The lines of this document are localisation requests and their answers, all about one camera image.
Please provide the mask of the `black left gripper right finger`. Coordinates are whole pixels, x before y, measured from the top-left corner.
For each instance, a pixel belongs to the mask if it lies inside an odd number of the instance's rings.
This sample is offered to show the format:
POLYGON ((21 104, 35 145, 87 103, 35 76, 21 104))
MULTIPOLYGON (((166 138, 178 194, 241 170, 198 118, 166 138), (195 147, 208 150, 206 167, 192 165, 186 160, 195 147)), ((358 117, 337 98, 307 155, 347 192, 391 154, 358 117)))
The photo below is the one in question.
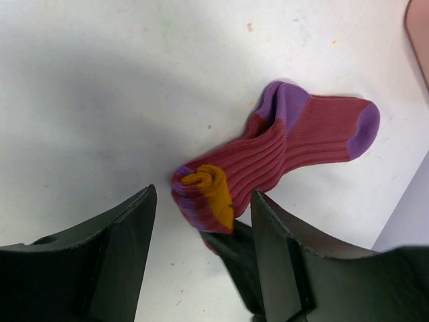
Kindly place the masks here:
POLYGON ((268 321, 427 321, 428 248, 339 240, 262 192, 251 222, 268 321))

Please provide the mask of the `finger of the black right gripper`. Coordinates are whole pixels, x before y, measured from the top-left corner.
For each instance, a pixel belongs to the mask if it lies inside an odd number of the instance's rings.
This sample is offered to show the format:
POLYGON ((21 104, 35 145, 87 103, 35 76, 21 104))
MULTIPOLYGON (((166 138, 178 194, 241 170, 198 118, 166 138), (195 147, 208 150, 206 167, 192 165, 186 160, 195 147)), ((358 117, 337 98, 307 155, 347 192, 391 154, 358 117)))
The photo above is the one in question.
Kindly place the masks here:
POLYGON ((246 308, 264 315, 252 227, 235 220, 231 234, 200 233, 206 245, 223 261, 246 308))

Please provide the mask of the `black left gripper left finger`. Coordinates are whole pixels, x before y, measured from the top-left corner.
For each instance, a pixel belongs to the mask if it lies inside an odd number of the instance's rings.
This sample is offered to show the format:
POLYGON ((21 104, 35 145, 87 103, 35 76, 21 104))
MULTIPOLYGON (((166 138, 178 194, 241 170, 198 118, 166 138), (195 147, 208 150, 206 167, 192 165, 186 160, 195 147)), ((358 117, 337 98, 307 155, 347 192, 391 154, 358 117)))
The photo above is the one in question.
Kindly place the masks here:
POLYGON ((156 215, 154 185, 32 244, 1 248, 2 321, 133 321, 156 215))

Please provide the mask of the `maroon purple ribbed sock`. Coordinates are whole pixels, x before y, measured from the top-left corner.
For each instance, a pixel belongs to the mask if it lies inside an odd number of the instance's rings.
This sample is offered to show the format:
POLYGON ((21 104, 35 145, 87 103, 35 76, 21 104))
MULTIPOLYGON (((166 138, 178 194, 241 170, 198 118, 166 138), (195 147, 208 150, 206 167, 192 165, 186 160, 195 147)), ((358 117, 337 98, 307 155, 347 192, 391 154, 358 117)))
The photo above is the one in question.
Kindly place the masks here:
POLYGON ((231 235, 253 191, 270 191, 301 167, 357 159, 374 142, 379 124, 372 101, 313 95, 275 80, 241 136, 175 171, 173 200, 193 228, 231 235))

